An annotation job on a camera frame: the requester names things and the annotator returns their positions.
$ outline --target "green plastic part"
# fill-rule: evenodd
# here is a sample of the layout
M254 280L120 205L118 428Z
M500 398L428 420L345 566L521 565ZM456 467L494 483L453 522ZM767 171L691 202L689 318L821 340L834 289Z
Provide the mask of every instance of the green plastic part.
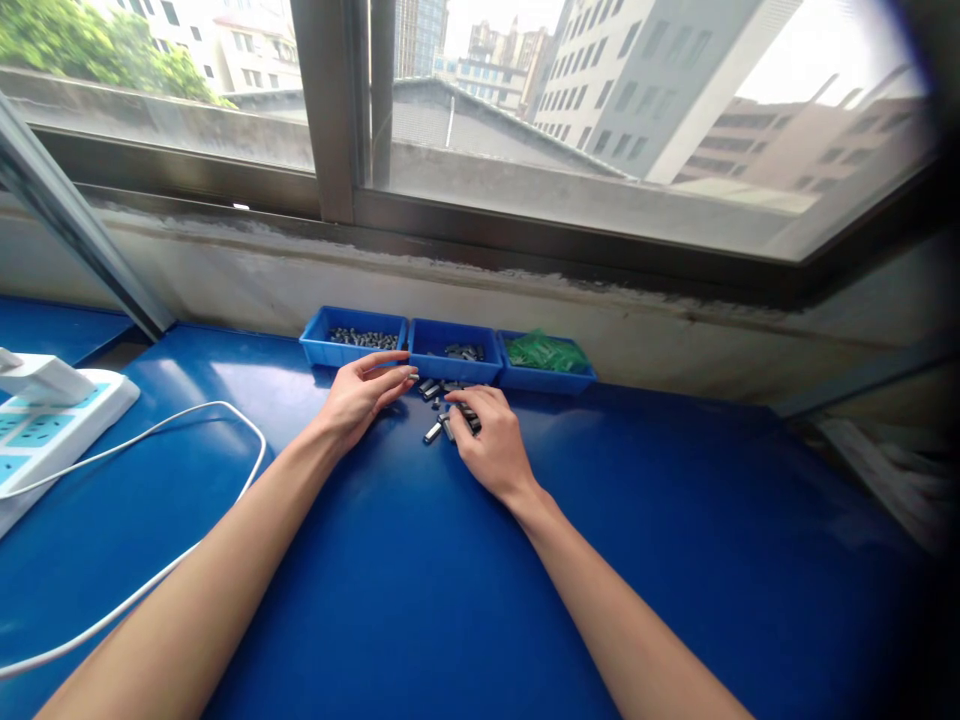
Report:
M542 330L507 340L505 344L510 364L516 367L582 373L590 365L583 350L574 343L547 337Z

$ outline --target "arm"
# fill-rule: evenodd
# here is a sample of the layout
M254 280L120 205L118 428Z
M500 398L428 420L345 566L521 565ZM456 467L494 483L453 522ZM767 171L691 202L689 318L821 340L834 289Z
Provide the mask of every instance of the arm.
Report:
M415 368L375 366L407 357L341 368L320 414L37 717L199 717L337 461L413 385Z
M530 538L620 714L627 720L749 718L537 484L503 393L477 387L447 400L466 402L479 416L475 438L463 415L451 411L460 456Z

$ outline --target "hand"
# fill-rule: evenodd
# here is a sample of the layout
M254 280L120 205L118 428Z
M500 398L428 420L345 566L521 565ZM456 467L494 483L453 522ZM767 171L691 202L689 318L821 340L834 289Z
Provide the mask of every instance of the hand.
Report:
M537 490L520 437L520 421L503 392L477 386L457 390L446 398L448 402L466 403L480 418L480 433L474 437L460 410L450 408L450 427L460 457L480 484L508 507L513 500Z
M344 365L330 387L327 402L311 428L333 436L338 455L348 453L360 441L377 414L413 387L415 367L378 367L406 360L405 350L378 352Z

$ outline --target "white plug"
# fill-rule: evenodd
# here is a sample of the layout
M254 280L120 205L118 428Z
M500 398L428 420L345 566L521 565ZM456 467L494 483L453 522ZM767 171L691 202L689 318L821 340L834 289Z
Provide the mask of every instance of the white plug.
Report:
M55 355L17 354L0 348L0 390L27 402L75 405L96 389Z

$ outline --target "tree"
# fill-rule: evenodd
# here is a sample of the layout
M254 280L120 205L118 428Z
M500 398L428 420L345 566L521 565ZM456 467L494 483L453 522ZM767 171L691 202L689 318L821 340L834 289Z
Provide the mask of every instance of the tree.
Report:
M146 20L75 0L0 0L0 65L233 107L185 50L157 50Z

